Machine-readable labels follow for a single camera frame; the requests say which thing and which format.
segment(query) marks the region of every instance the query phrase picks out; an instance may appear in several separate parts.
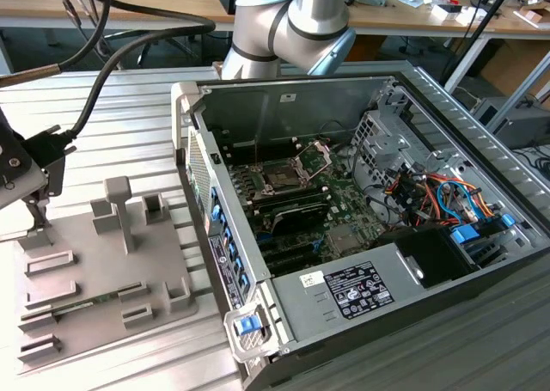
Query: power supply label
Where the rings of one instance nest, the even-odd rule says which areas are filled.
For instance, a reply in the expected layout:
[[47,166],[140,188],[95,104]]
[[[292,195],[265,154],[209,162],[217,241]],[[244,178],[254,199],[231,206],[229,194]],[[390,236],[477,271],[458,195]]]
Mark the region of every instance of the power supply label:
[[372,262],[329,273],[325,282],[342,316],[348,320],[394,301]]
[[219,236],[208,238],[208,240],[216,261],[217,272],[220,279],[222,279],[225,296],[229,300],[231,308],[238,309],[242,306],[241,293],[235,282],[235,276],[231,270],[231,261],[223,247],[222,240]]

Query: label sticker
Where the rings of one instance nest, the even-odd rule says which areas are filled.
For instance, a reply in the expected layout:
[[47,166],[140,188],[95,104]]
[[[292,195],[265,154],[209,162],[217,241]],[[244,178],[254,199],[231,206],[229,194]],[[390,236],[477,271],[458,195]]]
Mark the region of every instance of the label sticker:
[[315,271],[311,273],[306,273],[305,275],[300,275],[300,280],[302,281],[302,285],[304,288],[308,288],[309,286],[322,284],[325,282],[323,279],[323,271]]
[[290,101],[296,100],[296,93],[285,93],[284,95],[281,95],[280,103],[288,103]]
[[372,262],[325,275],[325,282],[348,320],[394,301]]
[[241,299],[241,293],[239,292],[235,277],[231,271],[231,261],[227,258],[227,253],[222,244],[222,239],[219,236],[214,236],[208,239],[212,253],[214,254],[214,260],[216,261],[216,267],[220,278],[222,279],[223,289],[225,294],[229,298],[229,302],[232,309],[238,309],[244,303]]

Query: motherboard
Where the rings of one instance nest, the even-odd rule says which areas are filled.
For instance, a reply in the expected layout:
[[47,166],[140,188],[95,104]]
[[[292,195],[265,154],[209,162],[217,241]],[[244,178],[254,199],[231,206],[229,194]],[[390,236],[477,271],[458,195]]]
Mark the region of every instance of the motherboard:
[[316,140],[294,157],[229,168],[273,275],[364,251],[385,230],[347,163]]

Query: aluminum extrusion table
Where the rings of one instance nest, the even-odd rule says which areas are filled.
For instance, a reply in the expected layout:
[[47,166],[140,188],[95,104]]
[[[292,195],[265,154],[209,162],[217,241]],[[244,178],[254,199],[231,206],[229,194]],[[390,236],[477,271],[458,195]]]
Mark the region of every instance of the aluminum extrusion table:
[[[405,62],[369,66],[412,68]],[[360,72],[361,64],[347,65],[342,71]],[[0,90],[0,103],[13,127],[23,135],[54,124],[70,127],[95,75],[68,73]],[[87,202],[102,192],[101,181],[113,175],[128,175],[136,194],[161,191],[180,235],[199,313],[16,376],[11,369],[15,324],[6,316],[10,315],[7,307],[13,293],[13,252],[9,245],[0,245],[0,303],[6,307],[0,320],[4,389],[241,389],[170,143],[171,84],[214,76],[210,68],[114,73],[76,142],[79,151],[67,158],[64,192],[50,208],[51,217],[87,210]],[[2,211],[0,232],[4,225]],[[277,391],[547,389],[549,320],[547,256],[482,296],[285,382]]]

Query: blue latch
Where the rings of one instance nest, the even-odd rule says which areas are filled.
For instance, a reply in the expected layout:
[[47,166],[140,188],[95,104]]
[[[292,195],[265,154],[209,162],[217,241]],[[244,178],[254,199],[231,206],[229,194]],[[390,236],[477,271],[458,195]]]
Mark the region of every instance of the blue latch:
[[236,270],[237,270],[237,274],[242,271],[243,267],[242,267],[242,261],[241,261],[241,258],[237,258],[235,260],[235,266],[236,266]]
[[241,286],[242,288],[248,287],[248,277],[244,273],[241,275]]
[[480,234],[478,234],[478,231],[475,230],[472,225],[462,225],[453,230],[452,236],[455,238],[456,242],[466,243],[480,237]]
[[212,213],[210,214],[210,218],[212,221],[217,221],[220,218],[220,215],[222,214],[222,208],[220,205],[214,206],[214,209],[212,209]]
[[235,328],[239,336],[253,333],[262,328],[261,321],[258,315],[246,316],[238,321],[235,321]]
[[231,260],[234,260],[236,255],[237,255],[237,247],[235,246],[234,242],[231,242],[229,244],[229,258]]
[[231,241],[231,229],[226,228],[225,232],[223,232],[223,236],[225,236],[225,239],[227,239],[227,242]]
[[511,214],[505,213],[502,216],[502,222],[509,228],[516,224],[516,219],[514,219]]

